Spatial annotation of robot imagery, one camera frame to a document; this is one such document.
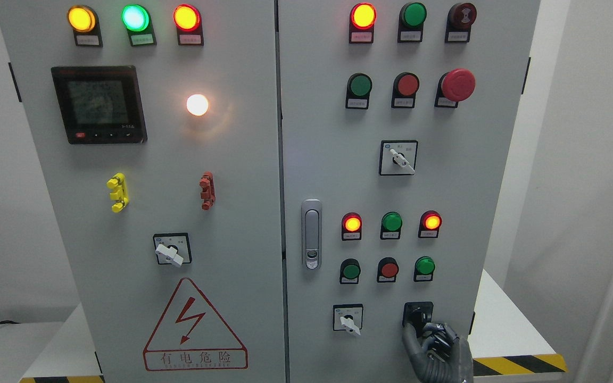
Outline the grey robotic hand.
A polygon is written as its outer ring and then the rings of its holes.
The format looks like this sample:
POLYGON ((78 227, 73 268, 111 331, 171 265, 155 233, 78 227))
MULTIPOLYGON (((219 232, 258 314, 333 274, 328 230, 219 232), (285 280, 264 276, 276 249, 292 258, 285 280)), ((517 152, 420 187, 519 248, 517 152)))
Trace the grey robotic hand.
POLYGON ((466 337, 449 324, 428 322, 419 331, 406 321, 402 342, 420 382, 473 382, 474 362, 466 337))

